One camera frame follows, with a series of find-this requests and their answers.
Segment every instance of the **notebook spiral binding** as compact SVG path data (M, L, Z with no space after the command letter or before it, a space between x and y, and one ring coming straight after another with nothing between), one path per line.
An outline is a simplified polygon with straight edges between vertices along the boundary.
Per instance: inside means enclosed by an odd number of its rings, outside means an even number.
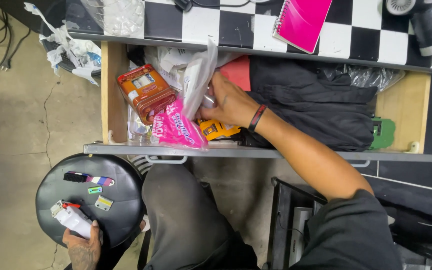
M274 22L273 34L274 32L279 34L279 28L281 27L281 24L283 24L284 22L284 17L286 16L286 9L288 8L289 3L290 3L289 0L285 0L283 2L283 7L281 8L281 12L279 13L279 16L276 18L276 21Z

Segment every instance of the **pink spiral notebook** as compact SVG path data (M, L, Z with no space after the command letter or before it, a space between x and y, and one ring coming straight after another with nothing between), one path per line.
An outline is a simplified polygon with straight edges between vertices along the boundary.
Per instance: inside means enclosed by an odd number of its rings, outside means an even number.
M313 54L332 0L285 0L273 37Z

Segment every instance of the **tattoo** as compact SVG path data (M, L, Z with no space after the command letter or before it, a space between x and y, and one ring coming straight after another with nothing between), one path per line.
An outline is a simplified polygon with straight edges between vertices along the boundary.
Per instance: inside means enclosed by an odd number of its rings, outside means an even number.
M224 108L224 105L226 104L226 101L228 101L227 99L228 99L228 95L225 95L224 98L223 98L223 103L221 103L221 108Z
M89 246L76 245L68 250L73 270L95 270L98 264L96 250Z

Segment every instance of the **black sleeve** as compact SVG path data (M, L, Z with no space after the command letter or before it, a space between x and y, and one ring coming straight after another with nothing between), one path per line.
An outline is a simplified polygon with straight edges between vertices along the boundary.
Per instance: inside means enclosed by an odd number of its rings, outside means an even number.
M387 213L366 190L334 199L308 221L310 241L290 270L401 270Z

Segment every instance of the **black bristles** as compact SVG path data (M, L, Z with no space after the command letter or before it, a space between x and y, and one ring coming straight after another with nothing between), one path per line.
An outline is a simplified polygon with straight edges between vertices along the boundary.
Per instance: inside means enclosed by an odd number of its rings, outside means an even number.
M63 176L64 181L76 182L76 183L84 183L86 182L86 175L74 174L67 172Z

